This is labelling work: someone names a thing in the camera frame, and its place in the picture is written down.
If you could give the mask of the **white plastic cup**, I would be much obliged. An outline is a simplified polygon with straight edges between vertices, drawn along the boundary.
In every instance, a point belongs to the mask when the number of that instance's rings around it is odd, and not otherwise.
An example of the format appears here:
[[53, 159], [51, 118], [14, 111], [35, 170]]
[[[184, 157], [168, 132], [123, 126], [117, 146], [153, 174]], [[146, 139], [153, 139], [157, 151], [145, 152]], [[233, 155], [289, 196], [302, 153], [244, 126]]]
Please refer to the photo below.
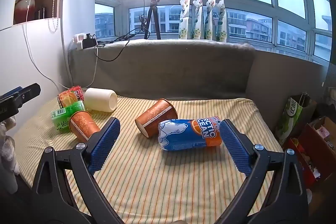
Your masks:
[[84, 93], [84, 105], [90, 110], [111, 113], [117, 107], [117, 94], [110, 89], [88, 88]]

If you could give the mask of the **green plastic cup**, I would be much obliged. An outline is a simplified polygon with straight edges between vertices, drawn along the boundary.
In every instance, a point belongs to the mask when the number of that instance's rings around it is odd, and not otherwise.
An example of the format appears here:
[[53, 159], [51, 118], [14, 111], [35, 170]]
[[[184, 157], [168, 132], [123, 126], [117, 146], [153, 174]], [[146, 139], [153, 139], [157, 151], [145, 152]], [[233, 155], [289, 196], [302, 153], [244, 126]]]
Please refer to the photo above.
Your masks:
[[77, 101], [70, 106], [53, 111], [51, 113], [51, 120], [54, 127], [61, 133], [69, 132], [70, 118], [79, 111], [85, 111], [83, 101]]

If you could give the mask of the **red orange printed cup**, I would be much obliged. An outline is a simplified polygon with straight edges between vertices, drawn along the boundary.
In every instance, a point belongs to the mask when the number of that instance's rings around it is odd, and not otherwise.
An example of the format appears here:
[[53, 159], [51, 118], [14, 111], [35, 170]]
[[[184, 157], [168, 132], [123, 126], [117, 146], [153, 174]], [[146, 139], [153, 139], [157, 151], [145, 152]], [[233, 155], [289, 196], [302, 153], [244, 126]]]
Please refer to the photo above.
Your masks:
[[60, 108], [71, 106], [77, 101], [84, 101], [83, 90], [80, 86], [73, 86], [58, 94], [57, 101]]

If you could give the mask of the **orange paper cup left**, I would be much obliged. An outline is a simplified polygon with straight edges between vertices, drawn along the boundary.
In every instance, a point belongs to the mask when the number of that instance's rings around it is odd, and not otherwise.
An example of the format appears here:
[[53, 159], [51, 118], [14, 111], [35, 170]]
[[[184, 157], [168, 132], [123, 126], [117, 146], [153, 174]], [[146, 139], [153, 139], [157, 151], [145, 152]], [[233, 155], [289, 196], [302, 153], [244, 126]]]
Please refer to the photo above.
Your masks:
[[86, 111], [77, 111], [70, 117], [69, 128], [72, 133], [81, 141], [86, 143], [96, 132], [100, 131], [99, 126]]

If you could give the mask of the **brown paper cup centre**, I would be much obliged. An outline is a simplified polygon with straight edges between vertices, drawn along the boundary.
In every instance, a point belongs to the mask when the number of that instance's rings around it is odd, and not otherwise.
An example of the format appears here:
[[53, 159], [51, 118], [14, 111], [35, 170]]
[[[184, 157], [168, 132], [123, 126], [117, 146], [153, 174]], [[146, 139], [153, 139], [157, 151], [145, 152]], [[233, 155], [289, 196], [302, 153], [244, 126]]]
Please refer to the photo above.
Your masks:
[[158, 135], [158, 124], [169, 119], [177, 119], [174, 106], [165, 98], [158, 100], [153, 106], [135, 119], [140, 132], [147, 138]]

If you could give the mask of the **blue orange Arctic Ocean cup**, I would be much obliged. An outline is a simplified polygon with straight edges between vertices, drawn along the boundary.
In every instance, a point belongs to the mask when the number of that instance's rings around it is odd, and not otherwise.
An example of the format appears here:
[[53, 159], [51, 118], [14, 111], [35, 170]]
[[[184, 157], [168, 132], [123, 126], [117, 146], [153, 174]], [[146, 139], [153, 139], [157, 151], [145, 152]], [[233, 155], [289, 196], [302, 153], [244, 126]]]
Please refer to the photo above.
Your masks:
[[219, 117], [170, 119], [158, 125], [158, 143], [165, 151], [216, 147], [221, 145]]

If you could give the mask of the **red cardboard box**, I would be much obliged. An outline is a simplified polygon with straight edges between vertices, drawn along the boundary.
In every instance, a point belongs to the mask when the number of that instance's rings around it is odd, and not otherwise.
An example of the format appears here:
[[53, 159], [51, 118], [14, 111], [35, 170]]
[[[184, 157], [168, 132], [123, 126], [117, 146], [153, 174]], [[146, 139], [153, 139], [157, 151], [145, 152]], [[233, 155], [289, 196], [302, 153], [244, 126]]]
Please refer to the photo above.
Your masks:
[[306, 124], [297, 138], [285, 142], [284, 148], [295, 151], [307, 189], [335, 173], [335, 123], [329, 117]]

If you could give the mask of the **white power strip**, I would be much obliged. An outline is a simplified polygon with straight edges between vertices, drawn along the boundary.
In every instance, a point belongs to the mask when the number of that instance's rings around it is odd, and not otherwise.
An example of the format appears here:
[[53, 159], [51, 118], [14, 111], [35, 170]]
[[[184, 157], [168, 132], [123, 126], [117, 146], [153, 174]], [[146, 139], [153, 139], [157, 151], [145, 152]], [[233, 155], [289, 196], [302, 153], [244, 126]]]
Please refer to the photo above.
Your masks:
[[72, 42], [76, 45], [77, 50], [83, 50], [82, 49], [82, 40], [86, 37], [85, 33], [79, 33], [75, 34], [72, 38]]

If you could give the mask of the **green paper shopping bag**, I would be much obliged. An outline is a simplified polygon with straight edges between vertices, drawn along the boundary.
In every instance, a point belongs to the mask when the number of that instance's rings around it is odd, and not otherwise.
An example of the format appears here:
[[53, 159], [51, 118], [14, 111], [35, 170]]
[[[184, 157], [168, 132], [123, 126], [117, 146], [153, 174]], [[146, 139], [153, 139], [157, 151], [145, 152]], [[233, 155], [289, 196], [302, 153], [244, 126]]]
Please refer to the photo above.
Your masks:
[[317, 102], [307, 93], [288, 98], [274, 132], [281, 146], [288, 138], [301, 132], [304, 125], [309, 123], [316, 107]]

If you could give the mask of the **red white vase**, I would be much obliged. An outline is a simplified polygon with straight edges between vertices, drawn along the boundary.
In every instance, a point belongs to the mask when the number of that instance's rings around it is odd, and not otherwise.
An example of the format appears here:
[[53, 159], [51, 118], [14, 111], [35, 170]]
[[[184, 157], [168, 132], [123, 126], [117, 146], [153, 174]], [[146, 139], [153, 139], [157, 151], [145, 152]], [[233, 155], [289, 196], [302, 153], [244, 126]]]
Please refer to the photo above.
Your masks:
[[35, 0], [15, 0], [14, 24], [35, 19]]

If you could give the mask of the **black power adapter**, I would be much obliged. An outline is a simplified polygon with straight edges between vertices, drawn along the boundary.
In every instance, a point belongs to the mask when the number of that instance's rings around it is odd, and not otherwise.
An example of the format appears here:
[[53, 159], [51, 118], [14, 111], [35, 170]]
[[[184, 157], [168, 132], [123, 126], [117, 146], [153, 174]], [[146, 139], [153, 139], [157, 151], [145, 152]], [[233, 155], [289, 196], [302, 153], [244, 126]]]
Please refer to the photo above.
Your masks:
[[82, 49], [96, 47], [96, 45], [96, 35], [86, 34], [86, 37], [82, 40]]

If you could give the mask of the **striped yellow mattress cloth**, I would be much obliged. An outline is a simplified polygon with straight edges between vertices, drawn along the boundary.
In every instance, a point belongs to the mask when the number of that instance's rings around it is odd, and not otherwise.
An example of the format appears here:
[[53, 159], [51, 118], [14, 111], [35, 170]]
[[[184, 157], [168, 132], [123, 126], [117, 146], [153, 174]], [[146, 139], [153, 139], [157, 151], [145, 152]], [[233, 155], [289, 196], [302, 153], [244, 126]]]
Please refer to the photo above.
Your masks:
[[[100, 172], [94, 177], [117, 214], [125, 223], [214, 223], [238, 192], [245, 176], [240, 173], [226, 147], [208, 147], [176, 152], [163, 151], [157, 137], [147, 139], [135, 118], [154, 100], [118, 98], [112, 113], [90, 111], [102, 128], [110, 116], [120, 120], [120, 135]], [[280, 152], [281, 146], [252, 100], [171, 101], [178, 118], [218, 116], [230, 119], [252, 143]], [[21, 177], [33, 185], [46, 147], [72, 148], [76, 136], [60, 133], [51, 121], [56, 99], [47, 102], [15, 133], [15, 152]]]

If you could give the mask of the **grey sofa backrest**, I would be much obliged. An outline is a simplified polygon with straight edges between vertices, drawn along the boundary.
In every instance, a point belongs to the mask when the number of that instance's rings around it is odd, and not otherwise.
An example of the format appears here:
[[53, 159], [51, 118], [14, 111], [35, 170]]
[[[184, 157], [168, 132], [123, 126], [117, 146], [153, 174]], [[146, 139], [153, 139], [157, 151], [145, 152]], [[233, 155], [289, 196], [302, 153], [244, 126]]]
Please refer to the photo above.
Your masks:
[[133, 98], [209, 100], [244, 97], [256, 51], [249, 44], [144, 40], [70, 50], [75, 85]]

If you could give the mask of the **white refill pouch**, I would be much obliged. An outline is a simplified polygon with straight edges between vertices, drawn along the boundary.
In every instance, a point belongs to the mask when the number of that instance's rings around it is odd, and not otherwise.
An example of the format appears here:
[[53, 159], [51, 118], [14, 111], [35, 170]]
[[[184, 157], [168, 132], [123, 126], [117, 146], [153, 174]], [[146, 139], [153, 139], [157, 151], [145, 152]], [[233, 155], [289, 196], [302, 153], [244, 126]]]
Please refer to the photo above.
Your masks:
[[217, 7], [219, 9], [219, 16], [216, 37], [218, 42], [225, 43], [227, 41], [227, 12], [224, 0], [220, 0]]
[[216, 5], [216, 0], [208, 0], [206, 2], [206, 19], [205, 19], [205, 39], [213, 39], [213, 8]]
[[193, 7], [195, 12], [193, 22], [193, 39], [199, 40], [201, 38], [203, 1], [193, 0]]
[[179, 17], [179, 38], [187, 39], [188, 26], [189, 26], [189, 14], [190, 14], [190, 1], [191, 0], [180, 0], [180, 5], [182, 7], [180, 17]]

